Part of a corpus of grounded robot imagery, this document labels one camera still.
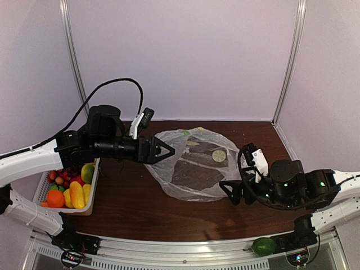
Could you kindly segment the clear plastic bag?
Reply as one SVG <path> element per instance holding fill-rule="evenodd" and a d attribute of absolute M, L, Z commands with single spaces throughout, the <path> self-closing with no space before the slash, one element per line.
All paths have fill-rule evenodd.
<path fill-rule="evenodd" d="M 159 132 L 175 154 L 146 168 L 162 190 L 183 201 L 212 202 L 226 196 L 220 182 L 240 180 L 238 147 L 220 133 L 198 127 Z"/>

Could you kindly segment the green lime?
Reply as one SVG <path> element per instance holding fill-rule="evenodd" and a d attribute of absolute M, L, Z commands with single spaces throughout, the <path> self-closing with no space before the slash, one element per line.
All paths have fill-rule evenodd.
<path fill-rule="evenodd" d="M 273 254 L 276 251 L 276 248 L 276 242 L 269 237 L 258 238 L 254 240 L 251 245 L 252 251 L 260 257 Z"/>

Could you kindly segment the yellow green fruit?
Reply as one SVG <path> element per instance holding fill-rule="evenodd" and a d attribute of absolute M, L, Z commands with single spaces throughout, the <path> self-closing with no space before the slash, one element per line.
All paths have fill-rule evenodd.
<path fill-rule="evenodd" d="M 95 165 L 93 163 L 84 164 L 81 169 L 81 179 L 84 183 L 92 183 L 93 175 L 95 172 Z"/>

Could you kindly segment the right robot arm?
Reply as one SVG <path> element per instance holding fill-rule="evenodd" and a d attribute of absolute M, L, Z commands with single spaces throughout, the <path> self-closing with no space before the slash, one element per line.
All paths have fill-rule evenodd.
<path fill-rule="evenodd" d="M 294 222 L 288 242 L 296 249 L 302 247 L 310 235 L 319 235 L 333 227 L 339 211 L 330 204 L 352 203 L 359 194 L 358 172 L 322 169 L 304 173 L 301 161 L 278 160 L 272 164 L 267 176 L 258 173 L 255 166 L 240 168 L 240 180 L 222 181 L 219 186 L 233 205 L 244 199 L 247 205 L 258 201 L 275 210 L 313 209 L 313 214 L 299 217 Z"/>

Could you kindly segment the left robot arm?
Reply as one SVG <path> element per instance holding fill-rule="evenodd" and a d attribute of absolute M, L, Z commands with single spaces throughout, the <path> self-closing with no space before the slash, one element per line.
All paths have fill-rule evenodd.
<path fill-rule="evenodd" d="M 95 159 L 130 160 L 156 164 L 175 154 L 175 149 L 157 137 L 145 139 L 139 135 L 147 128 L 154 111 L 146 108 L 137 115 L 126 135 L 120 120 L 120 110 L 110 105 L 90 108 L 87 122 L 79 130 L 65 130 L 39 143 L 1 156 L 1 214 L 9 215 L 47 232 L 69 250 L 81 244 L 65 214 L 47 211 L 21 198 L 11 183 L 50 170 L 67 169 L 90 163 Z"/>

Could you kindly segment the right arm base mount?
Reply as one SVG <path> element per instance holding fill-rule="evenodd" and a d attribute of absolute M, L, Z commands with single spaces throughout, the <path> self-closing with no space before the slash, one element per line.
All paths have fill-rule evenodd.
<path fill-rule="evenodd" d="M 289 233 L 272 236 L 276 247 L 274 254 L 306 248 L 318 242 L 315 227 L 312 225 L 312 214 L 307 214 L 294 221 L 294 230 Z"/>

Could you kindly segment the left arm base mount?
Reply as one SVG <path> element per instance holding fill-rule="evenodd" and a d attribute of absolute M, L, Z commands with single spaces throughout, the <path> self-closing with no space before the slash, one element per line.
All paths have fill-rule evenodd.
<path fill-rule="evenodd" d="M 61 231 L 52 235 L 52 244 L 60 249 L 76 251 L 81 254 L 97 255 L 100 238 L 78 233 L 72 218 L 59 212 L 62 220 Z"/>

